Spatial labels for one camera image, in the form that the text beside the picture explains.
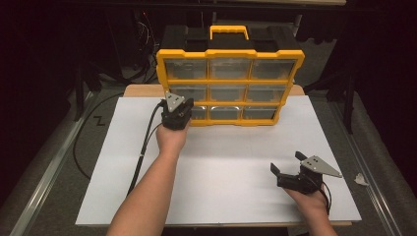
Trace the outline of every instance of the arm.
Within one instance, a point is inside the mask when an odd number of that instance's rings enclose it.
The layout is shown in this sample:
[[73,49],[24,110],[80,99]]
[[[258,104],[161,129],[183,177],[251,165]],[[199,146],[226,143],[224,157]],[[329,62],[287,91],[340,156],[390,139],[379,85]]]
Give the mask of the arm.
[[159,156],[117,210],[107,235],[160,235],[165,225],[174,186],[178,157],[189,124],[182,131],[159,126]]
[[325,198],[319,191],[310,195],[303,195],[297,191],[284,190],[295,201],[298,209],[303,214],[311,236],[337,235],[328,220]]

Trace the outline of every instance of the yellow storage organizer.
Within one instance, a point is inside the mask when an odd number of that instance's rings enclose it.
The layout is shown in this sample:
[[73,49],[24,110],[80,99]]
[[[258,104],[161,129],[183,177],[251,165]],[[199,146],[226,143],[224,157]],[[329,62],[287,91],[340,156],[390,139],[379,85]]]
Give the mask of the yellow storage organizer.
[[285,27],[169,26],[156,54],[165,90],[192,97],[193,126],[274,125],[304,53]]

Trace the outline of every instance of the table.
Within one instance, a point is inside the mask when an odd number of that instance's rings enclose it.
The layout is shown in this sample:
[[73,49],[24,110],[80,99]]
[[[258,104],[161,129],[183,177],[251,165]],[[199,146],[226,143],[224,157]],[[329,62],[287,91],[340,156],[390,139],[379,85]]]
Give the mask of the table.
[[[151,110],[159,97],[142,86],[129,86],[116,106],[107,137],[89,183],[77,225],[106,226],[126,197]],[[159,90],[148,86],[145,90]],[[295,87],[293,94],[300,94]],[[276,187],[273,162],[296,174],[296,150],[318,155],[339,170],[308,96],[289,96],[275,126],[210,126],[189,130],[177,167],[167,217],[171,226],[290,226],[302,217],[295,203]],[[139,179],[157,156],[149,141]],[[344,179],[324,176],[333,197],[330,221],[361,220]]]

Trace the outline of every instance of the white paper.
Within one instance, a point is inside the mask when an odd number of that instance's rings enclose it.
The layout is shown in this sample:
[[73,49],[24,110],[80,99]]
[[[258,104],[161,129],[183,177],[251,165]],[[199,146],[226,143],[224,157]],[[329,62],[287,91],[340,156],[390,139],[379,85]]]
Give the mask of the white paper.
[[[150,114],[160,98],[122,97],[86,192],[77,225],[108,225],[126,198]],[[160,122],[160,111],[153,125]],[[301,222],[297,206],[276,187],[273,162],[295,175],[299,150],[340,172],[308,96],[289,96],[275,126],[191,127],[177,166],[167,224]],[[158,154],[149,141],[139,179]],[[357,221],[360,214],[344,179],[324,176],[330,220]]]

